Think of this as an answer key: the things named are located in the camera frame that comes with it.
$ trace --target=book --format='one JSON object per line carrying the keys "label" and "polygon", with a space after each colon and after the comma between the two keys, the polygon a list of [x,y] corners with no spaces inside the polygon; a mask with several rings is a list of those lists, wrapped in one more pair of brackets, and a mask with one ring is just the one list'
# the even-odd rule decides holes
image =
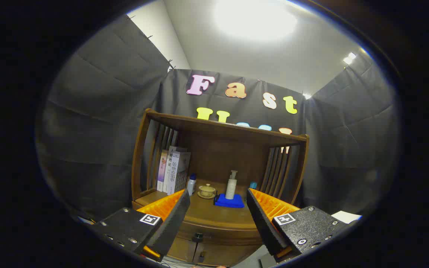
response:
{"label": "book", "polygon": [[188,167],[190,165],[191,153],[183,153],[180,155],[178,162],[177,178],[175,179],[174,193],[186,188],[186,179],[188,175]]}
{"label": "book", "polygon": [[162,150],[162,156],[160,156],[160,166],[158,167],[158,178],[156,184],[156,190],[163,192],[163,181],[165,179],[165,168],[166,168],[166,157],[168,156],[167,150]]}
{"label": "book", "polygon": [[172,195],[175,193],[175,186],[183,189],[186,184],[186,173],[188,171],[188,164],[190,162],[191,153],[174,151],[172,153],[172,166],[168,179],[165,179],[167,184],[167,194]]}
{"label": "book", "polygon": [[174,151],[187,151],[186,148],[176,147],[176,146],[170,146],[168,148],[168,155],[167,155],[167,162],[166,162],[166,168],[165,168],[165,176],[163,180],[163,192],[168,193],[167,186],[168,183],[167,179],[170,177],[171,171],[172,171],[172,160],[173,160],[173,152]]}

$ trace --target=yellow letter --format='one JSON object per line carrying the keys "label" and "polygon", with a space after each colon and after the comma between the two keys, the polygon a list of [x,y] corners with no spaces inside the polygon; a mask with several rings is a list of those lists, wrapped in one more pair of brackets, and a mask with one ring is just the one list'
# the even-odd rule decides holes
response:
{"label": "yellow letter", "polygon": [[244,98],[247,96],[245,92],[245,87],[242,83],[230,83],[228,84],[228,89],[225,92],[226,96],[228,97],[237,97],[237,98]]}
{"label": "yellow letter", "polygon": [[226,123],[226,119],[229,117],[229,113],[225,111],[218,111],[216,114],[219,116],[218,122]]}
{"label": "yellow letter", "polygon": [[298,102],[293,99],[292,96],[284,97],[283,100],[286,101],[286,110],[290,112],[291,114],[298,113],[297,109],[294,109],[294,105],[296,105]]}
{"label": "yellow letter", "polygon": [[198,112],[198,118],[204,120],[208,120],[210,118],[210,114],[213,113],[213,110],[204,107],[199,107],[196,111]]}
{"label": "yellow letter", "polygon": [[276,105],[276,96],[272,95],[271,93],[264,93],[263,94],[263,104],[267,108],[275,109],[277,107]]}

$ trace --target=wooden cabinet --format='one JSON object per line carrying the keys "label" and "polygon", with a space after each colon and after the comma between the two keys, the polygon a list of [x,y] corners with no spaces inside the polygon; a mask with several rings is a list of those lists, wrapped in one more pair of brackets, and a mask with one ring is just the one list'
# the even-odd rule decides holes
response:
{"label": "wooden cabinet", "polygon": [[[150,122],[155,135],[147,137]],[[147,109],[143,115],[133,154],[133,208],[137,209],[167,196],[156,191],[160,152],[170,144],[186,147],[192,153],[189,173],[196,173],[196,189],[210,183],[224,193],[231,170],[238,170],[236,192],[245,199],[250,182],[258,190],[293,203],[302,182],[309,137],[294,136],[234,124],[208,121]],[[146,178],[141,178],[144,145],[150,146]],[[289,149],[299,146],[297,169],[288,178]],[[141,189],[141,181],[147,187]],[[262,241],[247,205],[244,208],[218,207],[213,200],[194,194],[190,207],[177,233],[169,256],[192,262],[204,251],[203,265],[233,266],[256,251]],[[203,242],[192,241],[195,233]]]}

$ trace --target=ceiling light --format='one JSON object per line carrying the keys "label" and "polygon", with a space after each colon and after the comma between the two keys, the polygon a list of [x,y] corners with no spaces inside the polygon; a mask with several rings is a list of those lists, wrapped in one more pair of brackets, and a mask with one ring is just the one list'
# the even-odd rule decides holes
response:
{"label": "ceiling light", "polygon": [[284,2],[272,0],[219,0],[214,20],[232,37],[272,41],[293,32],[296,18]]}
{"label": "ceiling light", "polygon": [[347,63],[347,64],[351,64],[352,63],[352,59],[349,58],[349,57],[344,58],[344,62]]}

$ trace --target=blue stand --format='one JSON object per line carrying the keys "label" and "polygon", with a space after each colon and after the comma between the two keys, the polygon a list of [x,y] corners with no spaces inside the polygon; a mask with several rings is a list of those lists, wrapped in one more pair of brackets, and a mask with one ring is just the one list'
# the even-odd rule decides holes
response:
{"label": "blue stand", "polygon": [[215,205],[220,207],[235,207],[243,208],[244,203],[240,195],[235,195],[232,200],[227,200],[225,194],[220,194],[218,200],[216,200]]}

